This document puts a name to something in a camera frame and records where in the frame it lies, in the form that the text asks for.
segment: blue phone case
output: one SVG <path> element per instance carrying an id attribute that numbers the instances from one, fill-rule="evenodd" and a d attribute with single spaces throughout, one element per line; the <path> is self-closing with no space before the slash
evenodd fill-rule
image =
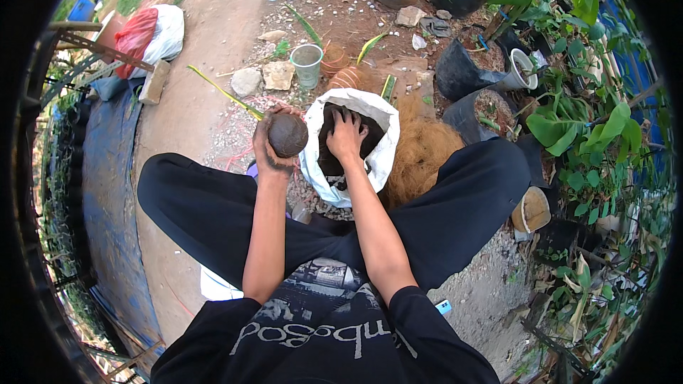
<path id="1" fill-rule="evenodd" d="M 436 304 L 434 307 L 436 307 L 436 309 L 439 311 L 439 313 L 441 313 L 441 315 L 451 311 L 451 303 L 447 299 Z"/>

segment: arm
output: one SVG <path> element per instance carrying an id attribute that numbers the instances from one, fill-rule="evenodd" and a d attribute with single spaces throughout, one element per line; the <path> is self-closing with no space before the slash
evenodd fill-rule
<path id="1" fill-rule="evenodd" d="M 335 129 L 334 133 L 327 134 L 327 146 L 344 167 L 367 275 L 389 304 L 399 289 L 417 286 L 417 283 L 401 237 L 365 172 L 360 150 L 367 127 L 363 125 L 359 133 L 361 119 L 355 112 L 352 115 L 344 110 L 344 116 L 337 111 L 333 114 Z"/>
<path id="2" fill-rule="evenodd" d="M 259 181 L 242 290 L 245 298 L 261 304 L 285 278 L 285 201 L 287 182 L 294 169 L 294 158 L 278 158 L 268 142 L 270 119 L 275 113 L 297 114 L 293 109 L 275 106 L 256 125 L 253 136 Z"/>

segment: black soil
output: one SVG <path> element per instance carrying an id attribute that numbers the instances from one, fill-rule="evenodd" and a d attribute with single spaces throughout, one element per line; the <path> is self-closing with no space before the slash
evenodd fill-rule
<path id="1" fill-rule="evenodd" d="M 276 114 L 268 130 L 268 142 L 278 158 L 293 158 L 308 142 L 308 128 L 299 116 Z"/>
<path id="2" fill-rule="evenodd" d="M 322 128 L 320 129 L 320 135 L 318 136 L 318 140 L 320 142 L 320 157 L 318 158 L 318 165 L 320 166 L 322 173 L 327 176 L 344 175 L 344 168 L 339 163 L 339 160 L 337 160 L 337 158 L 335 158 L 327 148 L 327 133 L 333 130 L 335 127 L 335 119 L 332 115 L 332 111 L 339 110 L 339 112 L 342 112 L 342 108 L 342 106 L 338 106 L 337 104 L 327 103 L 322 111 L 324 120 L 322 123 Z M 370 153 L 372 153 L 372 150 L 377 146 L 385 133 L 374 119 L 362 114 L 360 114 L 360 116 L 361 125 L 366 124 L 368 129 L 367 136 L 363 140 L 363 144 L 361 144 L 361 158 L 364 159 Z"/>

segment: white sack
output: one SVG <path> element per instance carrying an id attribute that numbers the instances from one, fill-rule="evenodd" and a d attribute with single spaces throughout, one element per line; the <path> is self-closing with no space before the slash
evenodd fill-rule
<path id="1" fill-rule="evenodd" d="M 330 187 L 318 165 L 318 158 L 320 157 L 318 135 L 324 120 L 322 109 L 327 102 L 346 106 L 349 110 L 373 118 L 385 132 L 375 149 L 365 158 L 366 169 L 368 167 L 371 169 L 367 176 L 375 193 L 379 192 L 387 183 L 388 175 L 393 166 L 393 156 L 400 134 L 398 110 L 377 94 L 351 88 L 338 88 L 330 89 L 321 97 L 316 98 L 306 111 L 304 122 L 308 127 L 308 143 L 299 153 L 301 172 L 306 181 L 313 185 L 323 201 L 337 208 L 350 208 L 351 197 L 348 191 L 341 192 L 337 187 Z"/>
<path id="2" fill-rule="evenodd" d="M 152 8 L 159 11 L 157 25 L 154 27 L 154 36 L 145 49 L 142 61 L 149 64 L 157 64 L 159 60 L 172 60 L 182 51 L 182 39 L 185 36 L 185 20 L 182 9 L 172 4 L 155 4 Z M 128 77 L 143 78 L 147 75 L 146 70 L 135 67 Z"/>

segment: black t-shirt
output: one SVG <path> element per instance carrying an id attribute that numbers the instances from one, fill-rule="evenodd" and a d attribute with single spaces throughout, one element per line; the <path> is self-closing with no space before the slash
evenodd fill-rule
<path id="1" fill-rule="evenodd" d="M 167 383 L 496 383 L 416 286 L 387 309 L 343 262 L 302 264 L 263 305 L 206 302 L 152 369 Z"/>

